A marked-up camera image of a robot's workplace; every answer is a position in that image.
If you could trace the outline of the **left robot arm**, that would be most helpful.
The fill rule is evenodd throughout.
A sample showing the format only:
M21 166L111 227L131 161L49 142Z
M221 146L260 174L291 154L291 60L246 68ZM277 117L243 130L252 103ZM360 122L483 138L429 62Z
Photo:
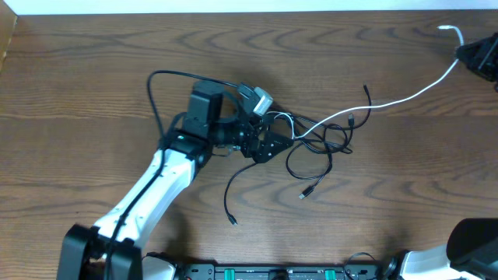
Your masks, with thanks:
M146 172L124 198L87 228L74 225L62 243L59 279L175 279L176 266L162 257L142 256L142 248L173 200L212 157L226 147L255 163L288 149L291 138L271 132L272 97L259 87L236 87L240 99L220 82L202 80L188 108L160 134Z

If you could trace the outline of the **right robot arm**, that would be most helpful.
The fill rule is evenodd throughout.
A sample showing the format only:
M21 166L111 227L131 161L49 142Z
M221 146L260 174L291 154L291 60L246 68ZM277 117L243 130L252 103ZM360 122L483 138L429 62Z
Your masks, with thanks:
M455 57L473 74L497 83L497 35L462 44ZM466 218L453 229L446 244L407 251L393 258L383 279L497 280L497 219Z

